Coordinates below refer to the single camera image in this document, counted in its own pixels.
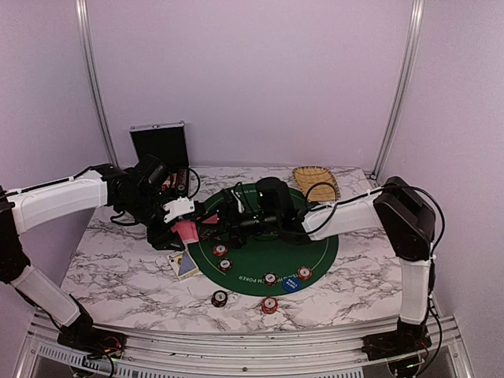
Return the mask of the pink playing card deck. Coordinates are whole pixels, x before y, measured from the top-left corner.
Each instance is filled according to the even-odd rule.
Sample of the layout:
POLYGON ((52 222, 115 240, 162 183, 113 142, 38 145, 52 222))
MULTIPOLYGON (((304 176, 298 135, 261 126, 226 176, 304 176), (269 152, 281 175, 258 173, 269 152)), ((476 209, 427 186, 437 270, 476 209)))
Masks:
POLYGON ((180 220, 171 227, 171 231, 177 233, 185 244, 197 243, 199 241, 197 228, 193 221, 180 220))

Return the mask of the dark poker chip stack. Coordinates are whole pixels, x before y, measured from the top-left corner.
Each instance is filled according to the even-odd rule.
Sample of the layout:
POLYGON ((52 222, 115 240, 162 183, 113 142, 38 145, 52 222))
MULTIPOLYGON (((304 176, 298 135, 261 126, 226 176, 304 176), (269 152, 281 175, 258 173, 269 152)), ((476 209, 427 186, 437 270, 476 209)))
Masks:
POLYGON ((222 290, 215 291, 211 298, 211 303, 214 307, 221 308, 227 304, 228 293, 222 290))

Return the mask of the red poker chip stack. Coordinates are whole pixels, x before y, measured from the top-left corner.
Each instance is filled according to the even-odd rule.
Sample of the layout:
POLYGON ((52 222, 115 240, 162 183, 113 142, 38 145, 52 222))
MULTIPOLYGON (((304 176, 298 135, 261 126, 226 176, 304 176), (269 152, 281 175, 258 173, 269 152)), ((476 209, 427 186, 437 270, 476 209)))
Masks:
POLYGON ((261 309, 263 313, 273 314, 278 309, 278 301, 273 297, 266 297, 261 301, 261 309))

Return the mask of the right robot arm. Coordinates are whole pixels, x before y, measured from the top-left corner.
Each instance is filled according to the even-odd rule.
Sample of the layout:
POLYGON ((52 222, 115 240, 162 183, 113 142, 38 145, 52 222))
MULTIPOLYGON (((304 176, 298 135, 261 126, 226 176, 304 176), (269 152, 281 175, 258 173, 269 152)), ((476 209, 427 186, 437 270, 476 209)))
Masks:
POLYGON ((275 177, 206 201, 191 256, 200 332, 298 331, 398 317, 390 345, 421 339, 435 214, 399 178, 343 201, 304 202, 275 177))

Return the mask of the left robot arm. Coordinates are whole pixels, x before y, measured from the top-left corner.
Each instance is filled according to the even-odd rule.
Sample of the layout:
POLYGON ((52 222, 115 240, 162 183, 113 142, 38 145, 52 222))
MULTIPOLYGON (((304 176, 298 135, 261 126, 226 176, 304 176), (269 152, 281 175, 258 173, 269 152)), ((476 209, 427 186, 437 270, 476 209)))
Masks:
POLYGON ((93 350, 100 338, 91 315, 35 267, 20 237, 52 221, 111 207, 143 225, 154 249, 181 249, 183 244, 172 226, 182 216, 193 213, 195 204, 187 197, 163 192, 168 176, 161 161, 147 156, 126 169, 112 164, 94 165, 74 176, 2 192, 1 281, 51 315, 61 333, 68 334, 80 349, 93 350))

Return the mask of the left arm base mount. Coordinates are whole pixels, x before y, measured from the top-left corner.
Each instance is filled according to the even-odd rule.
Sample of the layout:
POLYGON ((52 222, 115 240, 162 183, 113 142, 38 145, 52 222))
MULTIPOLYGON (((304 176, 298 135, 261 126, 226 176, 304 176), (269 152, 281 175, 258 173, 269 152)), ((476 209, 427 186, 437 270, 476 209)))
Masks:
POLYGON ((126 339, 123 333, 92 329, 89 334, 79 336, 60 332, 57 342, 65 347, 87 352, 93 358, 119 358, 124 351, 126 339))

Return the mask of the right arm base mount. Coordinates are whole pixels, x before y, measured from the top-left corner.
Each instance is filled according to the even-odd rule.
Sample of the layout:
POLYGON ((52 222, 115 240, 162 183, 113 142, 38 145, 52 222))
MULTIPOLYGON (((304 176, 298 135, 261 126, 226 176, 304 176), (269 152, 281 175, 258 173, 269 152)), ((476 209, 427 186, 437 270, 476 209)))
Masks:
POLYGON ((367 335, 362 341, 361 352, 365 353, 370 361, 417 352, 432 345, 428 336, 414 339, 411 335, 400 335, 396 331, 367 335))

